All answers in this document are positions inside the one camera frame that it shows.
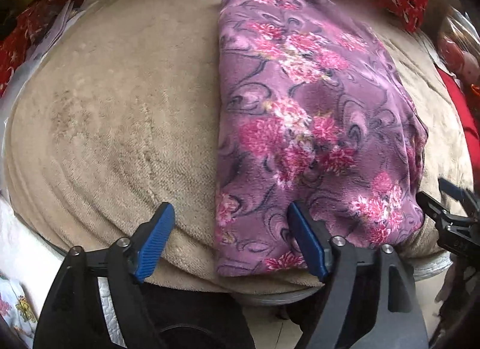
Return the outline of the purple floral fleece garment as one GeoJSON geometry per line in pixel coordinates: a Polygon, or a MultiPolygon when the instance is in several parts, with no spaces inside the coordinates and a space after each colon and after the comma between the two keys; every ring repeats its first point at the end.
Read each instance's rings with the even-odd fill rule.
{"type": "Polygon", "coordinates": [[[219,275],[303,267],[295,200],[358,247],[422,227],[428,131],[366,24],[330,0],[222,0],[219,36],[219,275]]]}

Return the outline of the solid red cloth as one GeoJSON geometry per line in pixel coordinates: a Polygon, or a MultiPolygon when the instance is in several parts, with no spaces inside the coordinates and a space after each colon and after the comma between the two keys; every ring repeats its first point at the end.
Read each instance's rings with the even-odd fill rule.
{"type": "Polygon", "coordinates": [[[456,111],[460,118],[460,123],[465,133],[471,165],[474,173],[479,172],[479,133],[472,114],[467,106],[465,97],[455,80],[442,69],[437,67],[437,71],[445,84],[451,100],[454,102],[456,111]]]}

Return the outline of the doll with red dress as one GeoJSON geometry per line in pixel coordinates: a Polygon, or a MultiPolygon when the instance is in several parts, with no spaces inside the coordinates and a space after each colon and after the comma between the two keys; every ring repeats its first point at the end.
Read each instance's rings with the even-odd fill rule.
{"type": "Polygon", "coordinates": [[[479,111],[479,32],[454,7],[442,20],[437,47],[445,65],[460,80],[470,108],[479,111]]]}

